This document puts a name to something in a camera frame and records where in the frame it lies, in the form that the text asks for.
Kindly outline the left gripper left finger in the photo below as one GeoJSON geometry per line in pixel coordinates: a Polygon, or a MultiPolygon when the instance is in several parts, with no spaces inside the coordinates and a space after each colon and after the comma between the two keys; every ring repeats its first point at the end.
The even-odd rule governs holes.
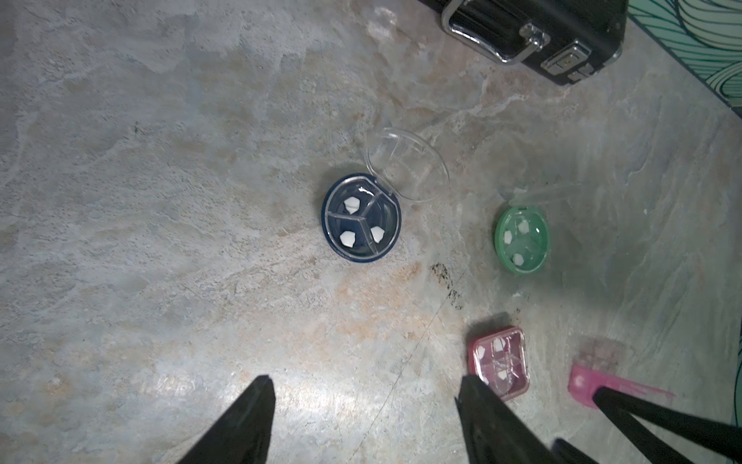
{"type": "Polygon", "coordinates": [[[179,463],[266,463],[275,409],[274,382],[256,377],[179,463]]]}

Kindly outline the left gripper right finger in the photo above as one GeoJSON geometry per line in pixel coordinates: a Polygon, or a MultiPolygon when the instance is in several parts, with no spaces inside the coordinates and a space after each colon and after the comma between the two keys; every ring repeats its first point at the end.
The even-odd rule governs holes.
{"type": "Polygon", "coordinates": [[[558,463],[479,377],[462,378],[455,403],[470,463],[558,463]]]}

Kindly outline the dark pink square pillbox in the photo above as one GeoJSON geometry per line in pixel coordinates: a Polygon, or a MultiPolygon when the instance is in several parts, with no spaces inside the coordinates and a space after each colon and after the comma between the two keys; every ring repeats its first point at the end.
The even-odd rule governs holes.
{"type": "Polygon", "coordinates": [[[521,328],[508,326],[475,338],[468,346],[469,374],[477,376],[502,401],[529,390],[525,335],[521,328]]]}

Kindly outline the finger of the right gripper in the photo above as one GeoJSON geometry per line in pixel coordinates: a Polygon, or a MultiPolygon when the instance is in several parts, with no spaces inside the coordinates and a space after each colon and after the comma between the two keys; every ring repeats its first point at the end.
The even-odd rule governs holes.
{"type": "Polygon", "coordinates": [[[641,420],[733,461],[741,460],[741,429],[674,411],[608,387],[592,397],[598,409],[651,463],[688,463],[690,460],[650,432],[641,420]]]}
{"type": "Polygon", "coordinates": [[[563,439],[556,439],[552,453],[562,464],[597,464],[597,461],[563,439]]]}

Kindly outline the round green pillbox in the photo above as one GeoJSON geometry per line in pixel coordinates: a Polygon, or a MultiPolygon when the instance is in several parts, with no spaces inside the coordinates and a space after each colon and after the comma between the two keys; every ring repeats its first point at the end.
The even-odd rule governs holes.
{"type": "Polygon", "coordinates": [[[581,184],[554,184],[516,191],[495,221],[493,246],[502,266],[515,276],[540,271],[551,252],[551,231],[544,207],[579,193],[581,184]]]}

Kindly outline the round dark blue pillbox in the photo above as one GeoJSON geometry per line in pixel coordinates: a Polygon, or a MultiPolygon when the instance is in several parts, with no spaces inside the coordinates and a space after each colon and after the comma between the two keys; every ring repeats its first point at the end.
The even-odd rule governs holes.
{"type": "Polygon", "coordinates": [[[404,202],[431,202],[449,185],[441,154],[409,131],[371,133],[363,160],[365,172],[347,175],[328,189],[320,214],[330,248],[354,263],[378,261],[395,247],[404,202]]]}

